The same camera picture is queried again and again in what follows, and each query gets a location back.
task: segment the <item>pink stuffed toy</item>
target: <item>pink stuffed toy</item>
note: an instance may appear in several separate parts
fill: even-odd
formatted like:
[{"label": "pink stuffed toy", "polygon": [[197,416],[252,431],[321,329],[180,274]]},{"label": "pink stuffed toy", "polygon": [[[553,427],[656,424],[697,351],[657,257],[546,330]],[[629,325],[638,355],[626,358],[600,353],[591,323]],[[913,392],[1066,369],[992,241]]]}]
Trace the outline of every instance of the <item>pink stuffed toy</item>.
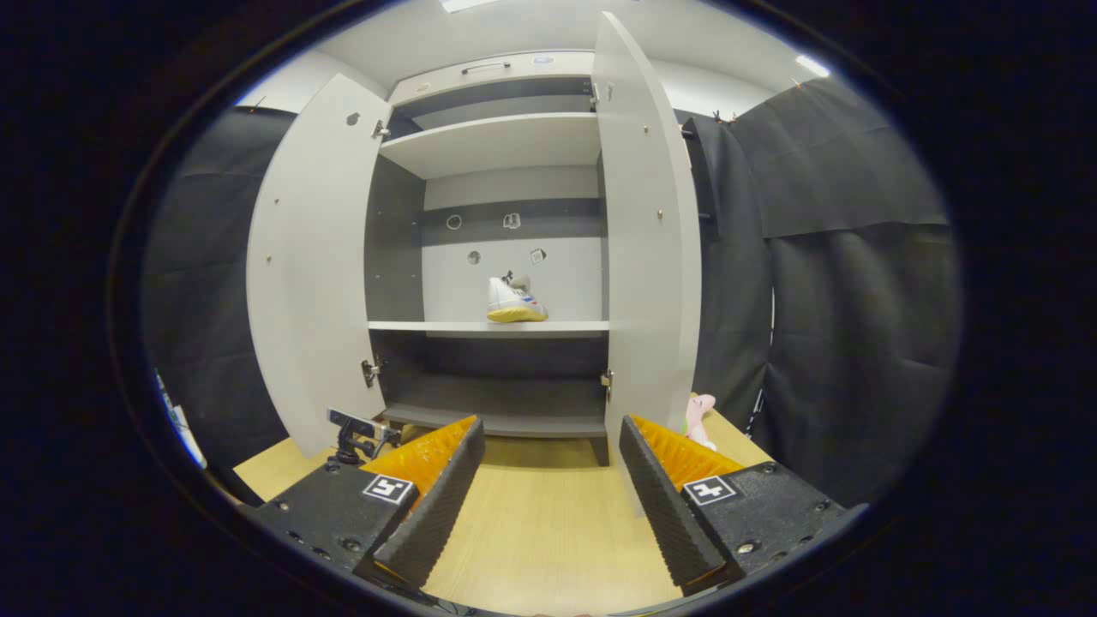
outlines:
[{"label": "pink stuffed toy", "polygon": [[713,452],[716,451],[716,445],[709,441],[709,434],[704,431],[701,418],[715,404],[715,396],[712,394],[701,394],[700,396],[690,396],[689,403],[686,405],[686,436]]}]

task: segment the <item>black fabric backdrop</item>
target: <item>black fabric backdrop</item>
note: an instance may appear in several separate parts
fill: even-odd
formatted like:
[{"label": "black fabric backdrop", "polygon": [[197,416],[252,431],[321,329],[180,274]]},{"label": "black fabric backdrop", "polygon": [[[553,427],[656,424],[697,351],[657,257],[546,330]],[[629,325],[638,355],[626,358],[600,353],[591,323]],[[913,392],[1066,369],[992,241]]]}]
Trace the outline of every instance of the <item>black fabric backdrop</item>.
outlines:
[{"label": "black fabric backdrop", "polygon": [[887,120],[834,79],[685,128],[715,215],[701,223],[694,390],[839,503],[879,500],[932,427],[958,347],[940,193]]},{"label": "black fabric backdrop", "polygon": [[210,471],[252,505],[233,468],[285,439],[248,323],[245,262],[259,186],[295,114],[233,109],[165,192],[143,273],[143,334]]}]

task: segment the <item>cabinet handle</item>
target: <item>cabinet handle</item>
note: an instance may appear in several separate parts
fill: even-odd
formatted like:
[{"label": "cabinet handle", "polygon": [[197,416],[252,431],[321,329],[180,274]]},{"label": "cabinet handle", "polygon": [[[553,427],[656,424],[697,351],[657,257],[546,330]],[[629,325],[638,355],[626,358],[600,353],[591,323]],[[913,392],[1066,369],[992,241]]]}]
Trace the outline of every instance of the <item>cabinet handle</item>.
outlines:
[{"label": "cabinet handle", "polygon": [[613,394],[613,371],[606,369],[601,377],[602,386],[606,388],[606,397]]},{"label": "cabinet handle", "polygon": [[382,124],[380,120],[377,121],[377,124],[373,126],[373,137],[376,137],[377,135],[381,135],[382,137],[387,137],[392,134],[393,132],[385,128],[385,125]]},{"label": "cabinet handle", "polygon": [[367,360],[362,360],[362,377],[365,379],[365,386],[373,388],[373,380],[381,374],[381,367],[374,367]]},{"label": "cabinet handle", "polygon": [[468,75],[468,71],[472,70],[472,69],[474,69],[474,68],[484,68],[486,66],[495,66],[495,65],[502,65],[502,68],[510,68],[510,63],[506,63],[506,61],[504,61],[504,63],[488,63],[486,65],[476,65],[476,66],[471,66],[471,67],[467,67],[467,68],[463,68],[463,69],[461,69],[461,75]]}]

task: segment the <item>yellow shoe sole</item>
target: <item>yellow shoe sole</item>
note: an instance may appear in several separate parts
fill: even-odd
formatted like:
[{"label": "yellow shoe sole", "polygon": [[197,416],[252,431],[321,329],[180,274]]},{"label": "yellow shoe sole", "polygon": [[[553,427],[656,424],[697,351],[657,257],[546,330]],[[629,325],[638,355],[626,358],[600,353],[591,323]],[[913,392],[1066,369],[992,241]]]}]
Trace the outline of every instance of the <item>yellow shoe sole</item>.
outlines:
[{"label": "yellow shoe sole", "polygon": [[491,311],[487,314],[487,318],[500,324],[512,324],[514,322],[543,322],[548,318],[548,315],[542,315],[525,306],[512,306]]}]

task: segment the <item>sticker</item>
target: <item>sticker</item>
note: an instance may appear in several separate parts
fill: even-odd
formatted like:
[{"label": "sticker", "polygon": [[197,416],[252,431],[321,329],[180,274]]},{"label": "sticker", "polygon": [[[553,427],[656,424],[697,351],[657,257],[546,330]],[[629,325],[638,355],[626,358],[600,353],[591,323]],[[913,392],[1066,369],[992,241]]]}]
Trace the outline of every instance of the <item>sticker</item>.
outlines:
[{"label": "sticker", "polygon": [[728,486],[719,475],[689,482],[683,487],[689,492],[689,496],[693,500],[693,503],[699,506],[719,502],[720,500],[725,500],[737,494],[735,489]]},{"label": "sticker", "polygon": [[389,478],[387,475],[377,475],[370,482],[370,485],[362,491],[362,494],[367,497],[376,497],[391,504],[398,504],[402,500],[404,500],[404,495],[408,494],[408,490],[410,489],[411,483],[407,480]]}]

